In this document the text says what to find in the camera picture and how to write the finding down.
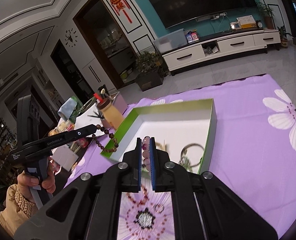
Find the metal screw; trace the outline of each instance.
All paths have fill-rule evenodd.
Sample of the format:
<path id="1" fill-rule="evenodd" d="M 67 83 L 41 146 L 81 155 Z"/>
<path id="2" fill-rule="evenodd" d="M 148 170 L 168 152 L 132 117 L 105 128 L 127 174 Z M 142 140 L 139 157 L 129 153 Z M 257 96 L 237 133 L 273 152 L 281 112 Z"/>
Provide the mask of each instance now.
<path id="1" fill-rule="evenodd" d="M 85 173 L 83 173 L 82 175 L 80 175 L 80 178 L 81 178 L 82 180 L 88 180 L 88 179 L 91 178 L 91 174 L 85 172 Z"/>
<path id="2" fill-rule="evenodd" d="M 118 168 L 121 170 L 124 170 L 128 167 L 127 163 L 118 163 Z"/>
<path id="3" fill-rule="evenodd" d="M 213 174 L 210 172 L 210 171 L 205 171 L 202 176 L 205 178 L 205 179 L 212 179 L 213 178 Z"/>
<path id="4" fill-rule="evenodd" d="M 168 169 L 172 169 L 175 166 L 175 164 L 173 162 L 166 162 L 165 163 L 165 167 Z"/>

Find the teal wall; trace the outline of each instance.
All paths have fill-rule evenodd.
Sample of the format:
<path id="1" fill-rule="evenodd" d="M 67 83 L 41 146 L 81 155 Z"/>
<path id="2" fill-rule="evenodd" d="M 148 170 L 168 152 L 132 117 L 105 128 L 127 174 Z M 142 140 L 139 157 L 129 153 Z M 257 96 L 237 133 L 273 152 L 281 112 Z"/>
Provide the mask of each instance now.
<path id="1" fill-rule="evenodd" d="M 195 20 L 191 20 L 183 24 L 174 26 L 172 28 L 166 29 L 162 21 L 160 20 L 158 14 L 156 13 L 155 9 L 153 8 L 152 4 L 149 2 L 149 0 L 135 0 L 135 1 L 140 7 L 140 9 L 142 10 L 142 12 L 145 14 L 147 20 L 149 21 L 151 27 L 154 29 L 158 37 L 164 36 L 168 33 L 171 33 L 179 29 L 185 29 L 186 31 L 196 29 L 200 36 L 206 36 L 216 32 L 228 30 L 230 25 L 229 20 L 231 22 L 235 22 L 237 17 L 252 15 L 255 20 L 261 19 L 261 17 L 257 13 L 256 8 L 249 8 L 249 9 L 228 11 L 227 16 L 229 17 L 229 20 L 227 17 L 224 17 L 224 20 L 222 23 L 221 23 L 222 17 L 214 21 L 205 20 L 201 22 L 196 22 Z"/>

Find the yellow bottle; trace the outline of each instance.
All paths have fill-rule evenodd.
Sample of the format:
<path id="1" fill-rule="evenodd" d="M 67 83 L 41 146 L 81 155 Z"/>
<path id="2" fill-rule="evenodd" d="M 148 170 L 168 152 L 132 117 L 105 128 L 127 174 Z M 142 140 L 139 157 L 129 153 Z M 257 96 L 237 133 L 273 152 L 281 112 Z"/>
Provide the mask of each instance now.
<path id="1" fill-rule="evenodd" d="M 104 98 L 97 104 L 97 108 L 103 113 L 106 121 L 111 125 L 111 127 L 117 130 L 123 122 L 124 117 L 117 108 L 112 105 L 109 98 Z"/>

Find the green box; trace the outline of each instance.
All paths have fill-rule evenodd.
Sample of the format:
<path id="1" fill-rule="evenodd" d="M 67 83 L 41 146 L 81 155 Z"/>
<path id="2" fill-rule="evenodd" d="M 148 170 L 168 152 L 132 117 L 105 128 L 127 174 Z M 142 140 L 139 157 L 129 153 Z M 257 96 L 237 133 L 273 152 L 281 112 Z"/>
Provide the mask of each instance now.
<path id="1" fill-rule="evenodd" d="M 143 140 L 149 136 L 155 137 L 155 141 L 161 144 L 165 140 L 170 159 L 178 163 L 183 147 L 198 143 L 204 147 L 204 154 L 200 147 L 189 147 L 187 157 L 191 164 L 201 161 L 200 165 L 192 168 L 192 172 L 201 174 L 209 169 L 216 126 L 212 98 L 134 108 L 115 132 L 119 142 L 117 152 L 102 151 L 101 155 L 119 162 L 124 152 L 135 148 L 137 137 Z M 114 147 L 114 142 L 110 140 L 106 147 Z"/>

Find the chinese new year decoration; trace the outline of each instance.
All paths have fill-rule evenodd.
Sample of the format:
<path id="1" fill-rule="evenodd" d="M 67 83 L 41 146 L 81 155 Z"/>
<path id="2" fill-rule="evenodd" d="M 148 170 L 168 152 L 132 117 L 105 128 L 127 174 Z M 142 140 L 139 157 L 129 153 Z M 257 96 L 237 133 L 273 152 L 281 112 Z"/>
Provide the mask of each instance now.
<path id="1" fill-rule="evenodd" d="M 129 20 L 129 22 L 132 23 L 132 20 L 129 18 L 129 15 L 125 11 L 126 6 L 128 9 L 130 9 L 129 3 L 126 0 L 110 0 L 110 3 L 112 5 L 113 9 L 115 10 L 115 12 L 118 14 L 118 16 L 120 15 L 119 14 L 120 10 L 122 10 L 124 12 L 125 16 L 127 17 L 127 19 Z"/>

